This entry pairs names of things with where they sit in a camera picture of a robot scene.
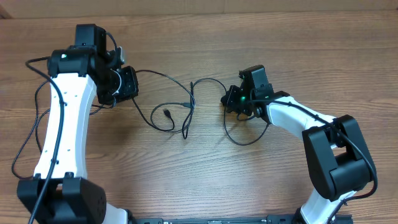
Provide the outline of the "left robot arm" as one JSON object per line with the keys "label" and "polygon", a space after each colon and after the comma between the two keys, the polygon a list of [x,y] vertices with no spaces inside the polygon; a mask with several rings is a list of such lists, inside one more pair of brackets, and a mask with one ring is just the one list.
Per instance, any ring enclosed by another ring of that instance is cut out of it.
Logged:
{"label": "left robot arm", "polygon": [[75,43],[47,57],[51,105],[44,146],[33,176],[20,180],[17,196],[38,223],[134,223],[132,213],[108,203],[87,178],[86,136],[93,100],[102,107],[133,99],[136,72],[125,66],[120,47],[95,24],[79,24]]}

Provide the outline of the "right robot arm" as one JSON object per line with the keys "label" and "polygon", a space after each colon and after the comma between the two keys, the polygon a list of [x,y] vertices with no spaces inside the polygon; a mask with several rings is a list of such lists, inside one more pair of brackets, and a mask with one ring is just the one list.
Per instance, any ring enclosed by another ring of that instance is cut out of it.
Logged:
{"label": "right robot arm", "polygon": [[325,115],[275,92],[263,65],[239,72],[242,82],[221,98],[225,113],[261,118],[303,141],[314,190],[293,215],[268,215],[267,223],[352,223],[338,211],[349,201],[368,198],[378,187],[376,167],[358,122],[350,115]]}

